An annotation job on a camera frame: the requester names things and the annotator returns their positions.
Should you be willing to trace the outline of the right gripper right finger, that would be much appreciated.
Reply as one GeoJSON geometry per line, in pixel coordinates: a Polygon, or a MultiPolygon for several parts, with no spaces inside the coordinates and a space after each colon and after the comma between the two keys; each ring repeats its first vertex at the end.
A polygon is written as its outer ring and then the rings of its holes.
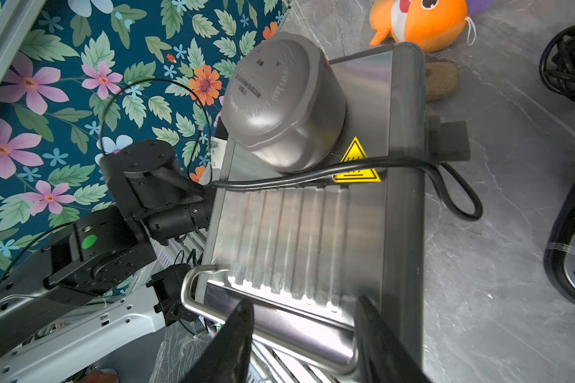
{"type": "Polygon", "coordinates": [[[361,381],[431,382],[365,296],[356,303],[355,329],[361,381]]]}

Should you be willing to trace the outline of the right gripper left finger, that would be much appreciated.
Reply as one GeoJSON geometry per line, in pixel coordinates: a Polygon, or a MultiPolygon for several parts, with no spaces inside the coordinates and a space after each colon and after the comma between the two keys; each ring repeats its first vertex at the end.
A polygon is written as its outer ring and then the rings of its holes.
{"type": "Polygon", "coordinates": [[[253,330],[254,308],[245,298],[180,382],[246,382],[253,330]]]}

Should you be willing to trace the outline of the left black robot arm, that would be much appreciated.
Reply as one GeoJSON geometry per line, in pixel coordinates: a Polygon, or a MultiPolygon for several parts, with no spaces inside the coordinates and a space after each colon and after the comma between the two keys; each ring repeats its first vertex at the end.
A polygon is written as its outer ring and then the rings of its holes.
{"type": "Polygon", "coordinates": [[[155,260],[153,244],[209,227],[216,192],[183,175],[173,147],[145,140],[102,157],[113,204],[39,238],[0,279],[0,358],[155,260]]]}

